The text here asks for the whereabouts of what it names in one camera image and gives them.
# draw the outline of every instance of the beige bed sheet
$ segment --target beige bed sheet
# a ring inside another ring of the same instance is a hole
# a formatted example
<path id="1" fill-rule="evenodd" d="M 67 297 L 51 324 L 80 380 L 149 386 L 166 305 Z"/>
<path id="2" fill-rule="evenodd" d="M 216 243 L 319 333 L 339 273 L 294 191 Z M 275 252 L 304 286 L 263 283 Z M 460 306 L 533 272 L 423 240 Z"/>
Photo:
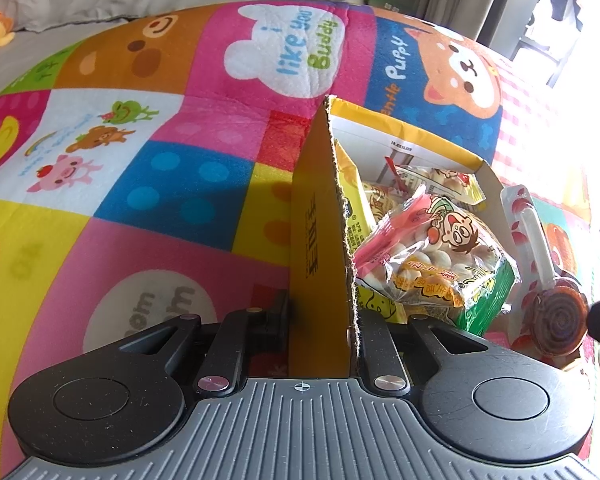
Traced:
<path id="1" fill-rule="evenodd" d="M 44 32 L 17 32 L 10 44 L 0 48 L 0 92 L 14 79 L 58 50 L 123 23 L 126 20 L 64 25 Z"/>

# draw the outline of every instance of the gray ribbed plate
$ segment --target gray ribbed plate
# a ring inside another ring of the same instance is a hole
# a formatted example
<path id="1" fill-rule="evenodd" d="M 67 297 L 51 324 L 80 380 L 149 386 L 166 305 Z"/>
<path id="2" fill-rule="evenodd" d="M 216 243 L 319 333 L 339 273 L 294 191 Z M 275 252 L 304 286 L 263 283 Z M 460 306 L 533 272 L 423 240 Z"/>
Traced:
<path id="1" fill-rule="evenodd" d="M 411 406 L 355 379 L 249 379 L 200 402 L 179 434 L 122 464 L 74 468 L 29 458 L 9 480 L 596 478 L 573 455 L 531 467 L 471 460 L 440 444 Z"/>

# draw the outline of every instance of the white square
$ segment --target white square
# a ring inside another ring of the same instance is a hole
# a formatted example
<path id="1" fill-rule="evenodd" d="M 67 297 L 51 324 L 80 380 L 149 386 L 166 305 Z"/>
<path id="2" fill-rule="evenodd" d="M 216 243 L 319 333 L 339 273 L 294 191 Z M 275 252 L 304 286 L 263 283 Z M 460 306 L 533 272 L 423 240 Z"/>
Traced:
<path id="1" fill-rule="evenodd" d="M 182 100 L 136 90 L 52 90 L 36 131 L 0 167 L 0 199 L 92 216 Z"/>

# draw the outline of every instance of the metal screw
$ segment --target metal screw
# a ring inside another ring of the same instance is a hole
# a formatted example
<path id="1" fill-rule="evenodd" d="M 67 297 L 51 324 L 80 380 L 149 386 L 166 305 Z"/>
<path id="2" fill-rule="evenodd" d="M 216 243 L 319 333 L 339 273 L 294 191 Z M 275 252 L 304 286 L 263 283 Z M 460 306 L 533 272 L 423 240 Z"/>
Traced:
<path id="1" fill-rule="evenodd" d="M 407 385 L 405 380 L 397 375 L 381 375 L 376 377 L 374 384 L 376 388 L 387 392 L 397 392 Z"/>
<path id="2" fill-rule="evenodd" d="M 198 387 L 206 392 L 221 392 L 229 387 L 229 381 L 219 375 L 208 375 L 198 381 Z"/>

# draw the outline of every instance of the brown lollipop candy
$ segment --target brown lollipop candy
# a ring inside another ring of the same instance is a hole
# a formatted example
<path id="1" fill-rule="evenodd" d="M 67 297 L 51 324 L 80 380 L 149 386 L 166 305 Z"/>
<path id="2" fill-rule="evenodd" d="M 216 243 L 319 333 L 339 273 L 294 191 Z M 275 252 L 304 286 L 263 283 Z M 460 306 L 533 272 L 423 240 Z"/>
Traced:
<path id="1" fill-rule="evenodd" d="M 544 290 L 531 306 L 531 337 L 543 354 L 563 356 L 576 350 L 587 333 L 589 309 L 582 294 L 563 280 Z"/>

